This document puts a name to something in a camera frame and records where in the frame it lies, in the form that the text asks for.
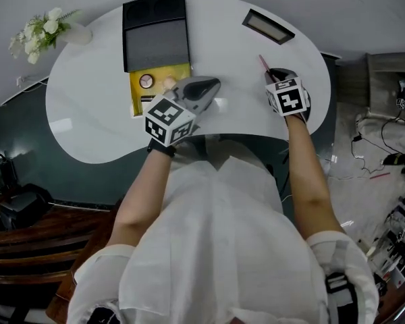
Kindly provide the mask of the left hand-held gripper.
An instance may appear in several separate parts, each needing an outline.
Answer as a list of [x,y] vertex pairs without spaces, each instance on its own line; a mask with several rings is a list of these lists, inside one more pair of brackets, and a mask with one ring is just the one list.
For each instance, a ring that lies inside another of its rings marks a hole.
[[144,111],[144,131],[164,147],[191,135],[201,115],[221,88],[218,78],[194,76],[179,80],[158,94]]

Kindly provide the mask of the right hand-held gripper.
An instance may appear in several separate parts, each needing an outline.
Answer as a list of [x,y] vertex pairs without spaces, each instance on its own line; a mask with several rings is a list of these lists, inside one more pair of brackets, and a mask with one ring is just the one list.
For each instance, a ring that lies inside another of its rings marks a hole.
[[272,110],[284,118],[296,116],[306,124],[311,99],[298,75],[283,68],[269,68],[265,79],[265,93]]

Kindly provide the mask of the yellow box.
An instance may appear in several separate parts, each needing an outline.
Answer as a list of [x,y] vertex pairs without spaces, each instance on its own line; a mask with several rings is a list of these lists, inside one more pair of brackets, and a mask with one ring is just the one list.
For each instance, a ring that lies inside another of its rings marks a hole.
[[[156,95],[162,95],[167,91],[163,85],[166,77],[171,76],[177,82],[178,80],[190,77],[191,72],[192,66],[190,63],[153,67],[130,72],[130,96],[132,99],[133,116],[140,117]],[[143,74],[150,74],[155,80],[154,85],[150,89],[145,90],[139,85],[139,78]]]

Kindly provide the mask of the yellow small item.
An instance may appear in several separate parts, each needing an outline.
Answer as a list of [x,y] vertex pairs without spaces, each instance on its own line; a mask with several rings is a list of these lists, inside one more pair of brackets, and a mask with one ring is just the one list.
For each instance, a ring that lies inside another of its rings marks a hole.
[[139,78],[138,82],[140,87],[146,90],[150,89],[154,85],[155,80],[150,74],[143,74]]

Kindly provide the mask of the pink pen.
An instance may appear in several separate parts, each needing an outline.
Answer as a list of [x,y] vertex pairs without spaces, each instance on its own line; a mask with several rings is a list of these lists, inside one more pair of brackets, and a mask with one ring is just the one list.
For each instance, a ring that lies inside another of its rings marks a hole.
[[264,60],[262,55],[259,55],[259,59],[261,60],[261,63],[263,64],[264,69],[266,70],[266,73],[270,77],[272,82],[278,82],[278,78],[271,73],[270,67],[268,66],[267,62]]

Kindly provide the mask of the black box lid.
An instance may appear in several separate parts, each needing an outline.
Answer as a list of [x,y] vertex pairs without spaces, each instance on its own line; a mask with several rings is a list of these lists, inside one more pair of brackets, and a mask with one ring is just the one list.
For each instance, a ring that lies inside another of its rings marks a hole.
[[122,5],[124,71],[190,63],[186,0],[134,0]]

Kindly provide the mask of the person's left forearm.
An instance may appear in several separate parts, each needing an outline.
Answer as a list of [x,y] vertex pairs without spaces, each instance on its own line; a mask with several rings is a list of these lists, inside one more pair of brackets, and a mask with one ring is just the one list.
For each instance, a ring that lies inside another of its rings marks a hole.
[[108,245],[137,246],[161,213],[172,158],[151,151],[117,211]]

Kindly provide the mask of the person's right forearm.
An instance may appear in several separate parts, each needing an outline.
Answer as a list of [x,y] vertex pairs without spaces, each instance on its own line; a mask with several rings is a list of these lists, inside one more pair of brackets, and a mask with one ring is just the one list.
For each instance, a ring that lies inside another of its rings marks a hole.
[[319,232],[343,232],[335,217],[327,180],[306,124],[286,117],[289,133],[290,188],[297,230],[304,239]]

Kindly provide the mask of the black wristband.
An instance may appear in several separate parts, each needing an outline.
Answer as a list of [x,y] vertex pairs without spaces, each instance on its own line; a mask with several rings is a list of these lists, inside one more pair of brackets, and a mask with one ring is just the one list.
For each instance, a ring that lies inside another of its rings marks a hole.
[[163,153],[170,158],[174,158],[176,155],[176,147],[174,145],[164,146],[155,139],[151,139],[146,150],[147,153],[151,153],[152,151],[159,151],[160,153]]

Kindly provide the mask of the person's grey trousers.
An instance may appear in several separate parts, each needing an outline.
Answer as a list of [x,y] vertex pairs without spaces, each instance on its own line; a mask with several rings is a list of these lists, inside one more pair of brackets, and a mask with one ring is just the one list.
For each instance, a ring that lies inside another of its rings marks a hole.
[[208,161],[213,167],[219,169],[230,157],[235,157],[264,169],[274,176],[272,165],[264,164],[244,144],[220,134],[189,137],[180,146],[187,148],[187,160]]

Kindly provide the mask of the grey cabinet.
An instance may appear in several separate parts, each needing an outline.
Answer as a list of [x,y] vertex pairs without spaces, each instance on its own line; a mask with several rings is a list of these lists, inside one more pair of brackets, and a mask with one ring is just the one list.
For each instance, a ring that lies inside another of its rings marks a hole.
[[394,117],[399,113],[399,81],[405,81],[405,53],[367,53],[356,60],[338,61],[335,77],[339,102]]

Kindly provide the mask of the white vase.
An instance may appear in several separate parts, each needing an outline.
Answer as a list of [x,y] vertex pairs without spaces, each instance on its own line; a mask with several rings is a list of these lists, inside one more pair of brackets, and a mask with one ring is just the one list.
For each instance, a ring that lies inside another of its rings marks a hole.
[[79,23],[70,23],[70,28],[62,35],[61,39],[73,45],[87,45],[92,40],[92,31]]

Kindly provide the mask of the person's white shirt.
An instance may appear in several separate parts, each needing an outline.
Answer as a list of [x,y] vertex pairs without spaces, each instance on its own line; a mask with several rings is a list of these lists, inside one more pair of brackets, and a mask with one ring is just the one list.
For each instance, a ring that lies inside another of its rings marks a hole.
[[362,250],[341,232],[304,239],[274,186],[233,157],[175,170],[138,245],[103,248],[77,270],[67,324],[373,324]]

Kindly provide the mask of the white flower bouquet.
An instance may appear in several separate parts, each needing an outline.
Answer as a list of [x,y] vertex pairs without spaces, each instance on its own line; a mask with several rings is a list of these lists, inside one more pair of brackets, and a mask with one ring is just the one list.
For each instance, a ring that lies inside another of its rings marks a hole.
[[55,7],[43,15],[33,16],[9,43],[9,53],[17,59],[21,52],[27,56],[28,63],[37,63],[41,53],[51,47],[55,48],[57,39],[72,29],[70,20],[80,13],[73,9],[63,13],[60,7]]

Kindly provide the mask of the black floor machine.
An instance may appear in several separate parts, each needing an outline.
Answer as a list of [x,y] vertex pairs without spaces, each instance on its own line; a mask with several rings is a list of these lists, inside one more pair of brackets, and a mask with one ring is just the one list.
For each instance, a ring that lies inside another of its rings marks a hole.
[[0,153],[0,232],[34,225],[52,201],[47,190],[34,184],[20,185],[13,161]]

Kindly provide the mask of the black picture frame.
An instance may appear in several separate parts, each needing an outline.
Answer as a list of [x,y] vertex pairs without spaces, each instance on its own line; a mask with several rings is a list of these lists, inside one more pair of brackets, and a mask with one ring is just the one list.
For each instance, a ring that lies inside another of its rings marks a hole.
[[242,25],[279,45],[282,45],[295,37],[295,34],[292,31],[253,9],[249,9]]

